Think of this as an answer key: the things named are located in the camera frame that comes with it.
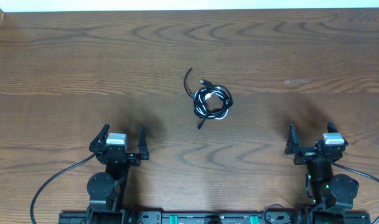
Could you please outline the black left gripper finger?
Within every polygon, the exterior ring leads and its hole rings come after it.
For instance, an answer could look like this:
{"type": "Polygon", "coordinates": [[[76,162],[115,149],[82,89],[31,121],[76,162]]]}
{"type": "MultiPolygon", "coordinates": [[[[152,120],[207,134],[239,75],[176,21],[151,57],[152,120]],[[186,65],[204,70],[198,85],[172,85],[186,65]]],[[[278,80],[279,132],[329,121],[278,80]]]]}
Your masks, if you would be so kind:
{"type": "Polygon", "coordinates": [[[138,142],[138,149],[139,149],[139,154],[141,155],[141,160],[149,160],[149,150],[147,147],[146,130],[144,126],[141,127],[141,132],[140,132],[140,137],[139,137],[139,142],[138,142]]]}
{"type": "Polygon", "coordinates": [[[96,135],[96,137],[91,141],[89,148],[98,148],[100,144],[106,143],[106,138],[108,136],[109,124],[105,124],[101,131],[96,135]]]}

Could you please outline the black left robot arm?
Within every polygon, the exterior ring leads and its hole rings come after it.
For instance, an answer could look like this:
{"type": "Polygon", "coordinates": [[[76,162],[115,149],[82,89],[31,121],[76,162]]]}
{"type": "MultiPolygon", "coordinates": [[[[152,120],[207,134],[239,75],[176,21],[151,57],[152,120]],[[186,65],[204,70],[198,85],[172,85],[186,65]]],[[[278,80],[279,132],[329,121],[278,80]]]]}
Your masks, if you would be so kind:
{"type": "Polygon", "coordinates": [[[138,153],[129,153],[126,135],[109,133],[109,127],[105,124],[89,145],[89,151],[106,168],[87,183],[90,196],[87,223],[137,223],[136,213],[119,203],[124,199],[129,169],[149,159],[145,127],[140,130],[138,153]]]}

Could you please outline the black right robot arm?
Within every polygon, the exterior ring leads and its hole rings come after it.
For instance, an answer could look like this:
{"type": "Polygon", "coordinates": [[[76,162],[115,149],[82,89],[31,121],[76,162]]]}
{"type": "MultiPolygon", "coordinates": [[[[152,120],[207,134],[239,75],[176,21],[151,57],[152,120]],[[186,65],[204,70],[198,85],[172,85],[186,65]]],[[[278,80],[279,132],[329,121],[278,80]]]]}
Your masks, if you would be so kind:
{"type": "Polygon", "coordinates": [[[348,142],[328,122],[327,132],[312,147],[302,147],[293,124],[288,127],[288,141],[284,153],[294,156],[295,165],[305,165],[306,194],[313,204],[299,210],[293,223],[370,223],[367,212],[354,212],[353,200],[359,183],[345,174],[334,174],[332,165],[343,157],[348,142]]]}

